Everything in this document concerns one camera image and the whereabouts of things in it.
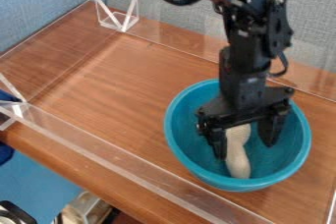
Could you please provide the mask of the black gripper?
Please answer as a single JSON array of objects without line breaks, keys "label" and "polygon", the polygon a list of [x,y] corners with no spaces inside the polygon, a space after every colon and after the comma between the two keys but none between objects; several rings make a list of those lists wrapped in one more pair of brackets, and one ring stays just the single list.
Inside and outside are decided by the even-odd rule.
[{"label": "black gripper", "polygon": [[277,143],[294,91],[286,86],[266,86],[270,65],[272,59],[261,53],[240,53],[233,46],[220,50],[218,92],[196,110],[200,134],[208,135],[216,159],[226,156],[229,128],[257,123],[264,145]]}]

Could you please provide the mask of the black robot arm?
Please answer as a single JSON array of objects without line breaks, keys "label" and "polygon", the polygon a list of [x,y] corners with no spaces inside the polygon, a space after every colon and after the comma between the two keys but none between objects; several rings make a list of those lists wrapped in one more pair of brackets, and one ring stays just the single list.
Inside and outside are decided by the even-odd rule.
[{"label": "black robot arm", "polygon": [[[174,6],[201,0],[164,0]],[[272,60],[284,59],[294,34],[288,0],[210,0],[222,16],[228,46],[218,53],[218,95],[197,110],[198,128],[218,159],[228,156],[228,131],[256,122],[265,146],[273,146],[292,110],[294,91],[268,86]]]}]

